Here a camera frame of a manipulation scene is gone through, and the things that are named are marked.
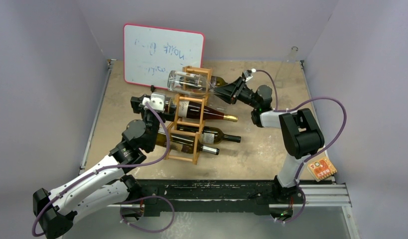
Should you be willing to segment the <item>clear round glass bottle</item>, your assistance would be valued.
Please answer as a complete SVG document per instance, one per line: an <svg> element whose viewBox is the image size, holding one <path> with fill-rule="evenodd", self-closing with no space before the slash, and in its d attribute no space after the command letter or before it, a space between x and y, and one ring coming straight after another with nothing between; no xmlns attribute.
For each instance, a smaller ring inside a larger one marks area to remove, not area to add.
<svg viewBox="0 0 408 239"><path fill-rule="evenodd" d="M284 57L279 70L276 73L274 82L277 89L284 87L285 82L289 79L291 72L295 66L298 47L291 47L287 56Z"/></svg>

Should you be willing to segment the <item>clear square glass bottle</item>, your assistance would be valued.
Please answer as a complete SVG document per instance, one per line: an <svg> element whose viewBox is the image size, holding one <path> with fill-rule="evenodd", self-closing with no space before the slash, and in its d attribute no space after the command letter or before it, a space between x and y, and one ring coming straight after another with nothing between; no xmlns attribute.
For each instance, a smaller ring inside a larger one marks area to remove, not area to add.
<svg viewBox="0 0 408 239"><path fill-rule="evenodd" d="M167 80L167 88L179 94L193 97L204 97L212 94L216 87L224 86L227 82L219 77L206 76L172 70Z"/></svg>

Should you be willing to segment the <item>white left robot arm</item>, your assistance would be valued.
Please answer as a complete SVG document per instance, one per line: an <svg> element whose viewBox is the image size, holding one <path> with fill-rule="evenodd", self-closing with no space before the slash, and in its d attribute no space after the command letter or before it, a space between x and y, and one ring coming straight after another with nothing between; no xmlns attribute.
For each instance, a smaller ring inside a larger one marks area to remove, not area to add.
<svg viewBox="0 0 408 239"><path fill-rule="evenodd" d="M57 239L83 217L107 205L142 200L141 188L127 173L145 166L146 153L154 150L164 122L164 94L144 96L142 118L128 123L122 140L95 166L60 187L33 193L34 237Z"/></svg>

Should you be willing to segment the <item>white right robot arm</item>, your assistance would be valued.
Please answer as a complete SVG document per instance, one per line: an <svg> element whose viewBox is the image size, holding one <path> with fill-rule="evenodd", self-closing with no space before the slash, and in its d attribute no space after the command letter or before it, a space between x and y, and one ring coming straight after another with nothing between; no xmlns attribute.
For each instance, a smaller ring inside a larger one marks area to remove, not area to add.
<svg viewBox="0 0 408 239"><path fill-rule="evenodd" d="M300 165L324 145L324 136L311 110L276 112L272 108L272 88L261 85L253 91L242 77L232 83L224 80L217 82L217 78L212 77L210 86L213 94L228 104L240 101L251 106L254 125L281 130L287 155L280 172L273 180L272 196L277 202L285 202L297 192Z"/></svg>

